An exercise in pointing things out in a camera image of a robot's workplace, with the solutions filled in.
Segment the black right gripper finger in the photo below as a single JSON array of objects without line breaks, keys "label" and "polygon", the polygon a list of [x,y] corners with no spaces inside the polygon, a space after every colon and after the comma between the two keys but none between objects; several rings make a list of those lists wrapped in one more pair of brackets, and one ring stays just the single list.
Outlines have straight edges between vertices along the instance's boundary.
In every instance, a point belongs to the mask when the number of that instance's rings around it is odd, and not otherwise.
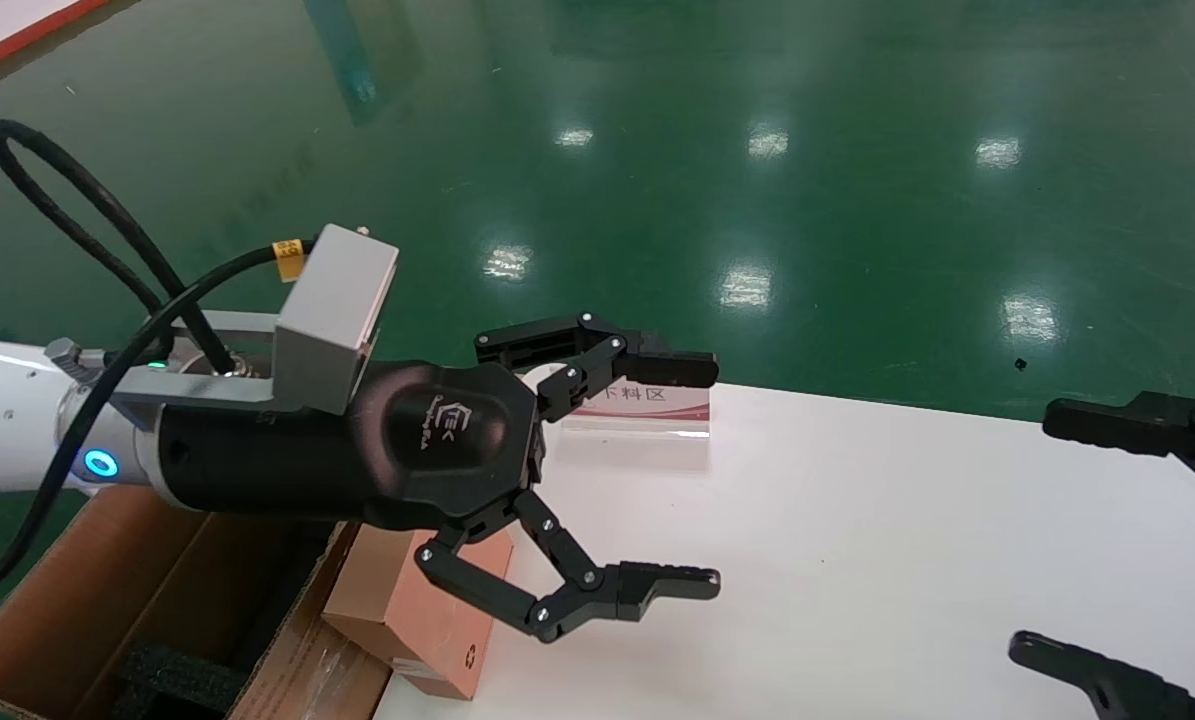
[{"label": "black right gripper finger", "polygon": [[1195,398],[1145,390],[1124,406],[1058,398],[1046,406],[1042,432],[1127,454],[1173,455],[1195,474]]},{"label": "black right gripper finger", "polygon": [[1195,696],[1158,673],[1035,632],[1010,638],[1009,659],[1086,694],[1099,719],[1195,719]]}]

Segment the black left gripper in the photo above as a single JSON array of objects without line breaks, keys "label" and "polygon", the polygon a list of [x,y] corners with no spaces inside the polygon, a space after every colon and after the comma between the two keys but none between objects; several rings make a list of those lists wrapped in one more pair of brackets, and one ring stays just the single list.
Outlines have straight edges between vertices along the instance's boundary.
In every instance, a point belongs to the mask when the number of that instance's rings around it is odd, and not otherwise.
[{"label": "black left gripper", "polygon": [[[657,598],[719,597],[719,570],[600,568],[527,490],[539,418],[710,421],[713,353],[582,313],[482,331],[474,356],[488,364],[372,363],[341,414],[168,406],[158,430],[163,496],[204,512],[439,529],[415,552],[427,580],[543,644],[593,620],[638,623]],[[538,367],[553,370],[534,393],[514,373]],[[456,553],[513,523],[560,576],[543,598]]]}]

